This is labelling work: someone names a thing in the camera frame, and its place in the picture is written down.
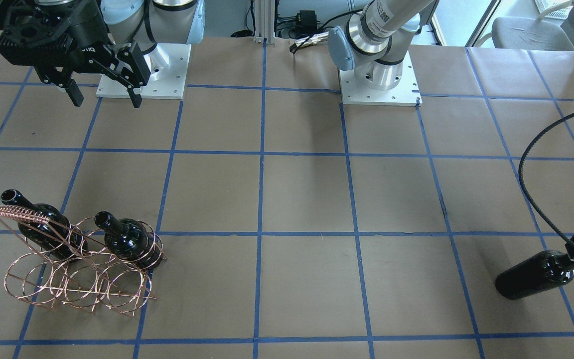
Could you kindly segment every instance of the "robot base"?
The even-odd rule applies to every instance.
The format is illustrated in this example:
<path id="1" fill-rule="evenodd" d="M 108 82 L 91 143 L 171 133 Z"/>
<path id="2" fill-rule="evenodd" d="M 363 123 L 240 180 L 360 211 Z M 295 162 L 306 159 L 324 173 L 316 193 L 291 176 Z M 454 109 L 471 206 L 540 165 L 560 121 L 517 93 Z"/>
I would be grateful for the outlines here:
<path id="1" fill-rule="evenodd" d="M 141 97 L 182 100 L 185 91 L 185 80 L 187 79 L 190 50 L 191 45 L 160 43 L 157 45 L 157 49 L 145 55 L 152 75 L 150 75 L 147 86 L 141 88 Z M 157 53 L 166 54 L 167 59 L 155 58 Z M 101 77 L 96 96 L 108 98 L 130 97 L 123 85 L 106 76 Z"/>
<path id="2" fill-rule="evenodd" d="M 368 88 L 358 81 L 353 70 L 340 73 L 342 103 L 347 105 L 415 106 L 422 103 L 418 81 L 411 57 L 407 52 L 403 60 L 404 72 L 398 86 L 385 91 Z"/>

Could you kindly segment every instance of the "chair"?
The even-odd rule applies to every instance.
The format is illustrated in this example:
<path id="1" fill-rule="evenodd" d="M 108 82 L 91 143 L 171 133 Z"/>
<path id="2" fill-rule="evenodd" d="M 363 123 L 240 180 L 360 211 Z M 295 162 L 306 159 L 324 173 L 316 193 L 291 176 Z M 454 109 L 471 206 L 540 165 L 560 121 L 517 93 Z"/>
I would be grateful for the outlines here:
<path id="1" fill-rule="evenodd" d="M 493 22 L 491 33 L 480 38 L 475 46 L 492 38 L 497 48 L 574 51 L 574 6 L 561 27 L 543 20 L 547 14 L 570 5 L 574 5 L 574 0 L 551 7 L 537 18 L 499 17 Z"/>

